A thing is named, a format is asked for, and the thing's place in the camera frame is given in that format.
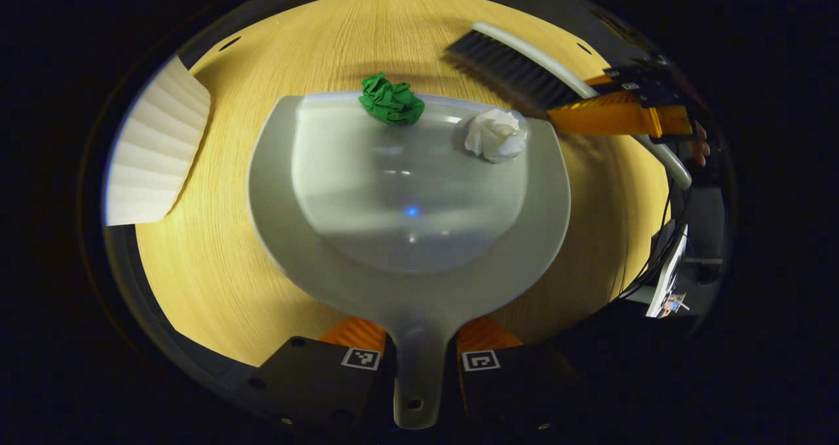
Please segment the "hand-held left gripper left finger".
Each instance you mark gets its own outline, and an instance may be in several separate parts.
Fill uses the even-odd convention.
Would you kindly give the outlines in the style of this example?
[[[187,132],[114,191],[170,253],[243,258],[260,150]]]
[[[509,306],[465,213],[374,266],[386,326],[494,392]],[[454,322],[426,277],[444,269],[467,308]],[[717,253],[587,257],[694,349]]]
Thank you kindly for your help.
[[[394,379],[387,332],[351,317],[321,338],[288,338],[237,384],[235,397],[290,433],[383,433],[395,426]]]

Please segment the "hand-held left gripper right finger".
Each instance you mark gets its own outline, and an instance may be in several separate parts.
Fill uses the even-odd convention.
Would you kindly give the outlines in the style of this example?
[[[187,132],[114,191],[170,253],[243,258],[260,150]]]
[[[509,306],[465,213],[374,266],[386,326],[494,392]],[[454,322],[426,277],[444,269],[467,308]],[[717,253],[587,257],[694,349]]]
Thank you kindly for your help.
[[[564,427],[581,376],[551,343],[523,343],[490,317],[479,317],[459,329],[456,347],[462,409],[477,432]]]

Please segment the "small broom with white handle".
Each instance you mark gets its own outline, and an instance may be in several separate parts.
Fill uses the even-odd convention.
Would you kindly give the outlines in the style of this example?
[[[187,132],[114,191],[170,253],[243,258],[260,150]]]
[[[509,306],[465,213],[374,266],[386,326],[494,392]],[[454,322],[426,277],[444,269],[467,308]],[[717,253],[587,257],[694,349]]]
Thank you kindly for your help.
[[[444,57],[492,89],[515,110],[534,119],[549,122],[549,109],[600,96],[584,83],[585,79],[579,78],[558,60],[512,33],[488,23],[471,24],[471,29],[465,35],[444,49]],[[680,104],[686,107],[694,123],[696,106],[690,101],[688,93],[677,86],[665,63],[636,59],[631,64],[659,64],[666,68],[666,101],[642,102],[642,107]],[[687,190],[692,186],[692,176],[681,159],[669,149],[669,142],[689,140],[693,136],[630,137],[658,159],[681,189]]]

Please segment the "white paper ball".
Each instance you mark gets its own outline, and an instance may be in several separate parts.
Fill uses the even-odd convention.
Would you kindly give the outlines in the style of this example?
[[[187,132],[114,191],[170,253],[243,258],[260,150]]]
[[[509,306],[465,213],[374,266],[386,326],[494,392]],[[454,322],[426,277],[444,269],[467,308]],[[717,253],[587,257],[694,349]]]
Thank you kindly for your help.
[[[467,123],[464,148],[494,164],[516,159],[528,147],[528,131],[511,111],[482,111]]]

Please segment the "white plastic dustpan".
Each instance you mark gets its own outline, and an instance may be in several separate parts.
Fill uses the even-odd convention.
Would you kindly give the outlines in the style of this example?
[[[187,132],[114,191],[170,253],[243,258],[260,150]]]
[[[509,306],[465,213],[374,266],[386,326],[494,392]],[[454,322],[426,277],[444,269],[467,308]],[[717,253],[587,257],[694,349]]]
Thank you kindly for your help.
[[[464,144],[489,105],[422,99],[420,119],[397,126],[358,92],[279,98],[246,183],[256,236],[288,280],[392,338],[393,417],[408,430],[437,423],[450,340],[533,287],[572,209],[553,125],[515,111],[524,152],[495,164]]]

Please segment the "green paper ball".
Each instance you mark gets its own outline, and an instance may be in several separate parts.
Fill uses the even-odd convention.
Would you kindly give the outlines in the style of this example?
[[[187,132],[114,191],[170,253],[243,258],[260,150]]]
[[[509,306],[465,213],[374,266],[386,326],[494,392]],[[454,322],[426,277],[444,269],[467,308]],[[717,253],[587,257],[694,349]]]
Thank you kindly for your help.
[[[390,83],[383,73],[370,75],[361,84],[359,102],[364,110],[387,125],[414,125],[425,111],[408,83]]]

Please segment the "white ribbed garbage bin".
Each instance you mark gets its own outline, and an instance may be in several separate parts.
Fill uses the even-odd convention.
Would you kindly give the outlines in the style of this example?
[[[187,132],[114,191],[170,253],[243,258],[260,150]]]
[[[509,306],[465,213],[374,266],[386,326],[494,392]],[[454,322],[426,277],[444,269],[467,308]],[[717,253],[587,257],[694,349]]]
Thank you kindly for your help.
[[[172,56],[122,119],[105,176],[105,226],[155,223],[172,210],[211,113],[209,90]]]

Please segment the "white flat panel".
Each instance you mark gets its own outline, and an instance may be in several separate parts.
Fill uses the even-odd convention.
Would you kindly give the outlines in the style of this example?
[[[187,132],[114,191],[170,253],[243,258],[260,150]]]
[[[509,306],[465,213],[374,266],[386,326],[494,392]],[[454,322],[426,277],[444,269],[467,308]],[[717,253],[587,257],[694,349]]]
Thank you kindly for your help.
[[[674,293],[675,282],[678,278],[680,264],[684,257],[684,251],[688,242],[688,226],[680,228],[675,239],[674,247],[665,258],[662,269],[659,273],[658,284],[656,284],[652,300],[648,305],[646,316],[651,319],[662,319],[672,313],[677,313],[680,308],[685,308],[683,303],[684,295]]]

